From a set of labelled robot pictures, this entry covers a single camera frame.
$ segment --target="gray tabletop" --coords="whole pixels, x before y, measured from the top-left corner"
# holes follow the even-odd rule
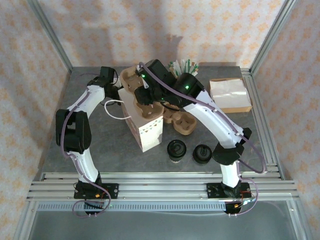
[[[117,72],[125,67],[115,67]],[[75,67],[71,74],[65,96],[62,102],[62,109],[72,105],[85,91],[86,84],[94,77],[93,75],[82,75],[84,73],[100,72],[99,67]],[[203,66],[196,76],[204,86],[207,86],[209,79],[234,77],[240,78],[239,68]],[[114,116],[123,116],[120,106],[117,104],[108,106],[108,110]],[[229,118],[242,128],[250,128],[252,135],[250,140],[261,151],[257,128],[252,112],[230,113]],[[101,173],[170,173],[170,172],[213,172],[220,173],[220,166],[213,159],[206,165],[199,165],[193,160],[192,152],[199,144],[208,145],[212,150],[218,141],[197,121],[194,132],[188,136],[176,132],[171,124],[164,123],[162,143],[142,153],[134,136],[124,120],[117,120],[108,116],[102,105],[98,105],[89,119],[92,133],[90,153],[95,167]],[[167,154],[167,145],[174,139],[182,140],[187,147],[187,152],[179,163],[170,161]],[[245,149],[242,159],[252,167],[260,169],[261,163],[258,156],[248,146]],[[71,159],[65,159],[59,147],[56,145],[55,134],[50,143],[48,155],[45,159],[43,172],[71,173],[76,172]],[[241,171],[248,171],[241,166]]]

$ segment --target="small black container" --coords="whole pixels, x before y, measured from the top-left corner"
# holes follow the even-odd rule
[[[169,142],[167,152],[172,162],[178,163],[186,154],[187,147],[181,140],[173,140]]]
[[[212,157],[212,151],[207,145],[200,144],[195,147],[192,156],[198,164],[207,164]]]

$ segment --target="white box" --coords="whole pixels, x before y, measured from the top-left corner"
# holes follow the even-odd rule
[[[124,88],[120,89],[118,93],[120,99],[124,102],[121,104],[124,116],[131,116],[125,121],[142,152],[144,153],[160,144],[162,142],[164,117],[161,115],[151,121],[144,119],[135,109],[134,96],[131,93],[128,93]]]

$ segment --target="white cable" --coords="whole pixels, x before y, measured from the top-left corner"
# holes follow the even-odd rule
[[[124,101],[121,101],[121,100],[115,100],[115,99],[111,99],[109,101],[106,101],[104,103],[104,110],[106,112],[106,114],[108,114],[110,117],[114,118],[114,119],[118,119],[118,120],[125,120],[125,119],[129,119],[131,118],[131,116],[126,116],[126,117],[116,117],[116,116],[112,116],[108,110],[107,110],[107,103],[110,103],[110,102],[118,102],[118,103],[123,103]]]

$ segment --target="patterned wallpaper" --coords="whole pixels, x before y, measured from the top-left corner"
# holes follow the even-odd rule
[[[0,239],[14,236],[66,77],[27,1],[1,0]]]
[[[39,0],[74,66],[191,58],[249,68],[284,0]]]
[[[299,1],[254,76],[288,177],[320,239],[320,4]]]

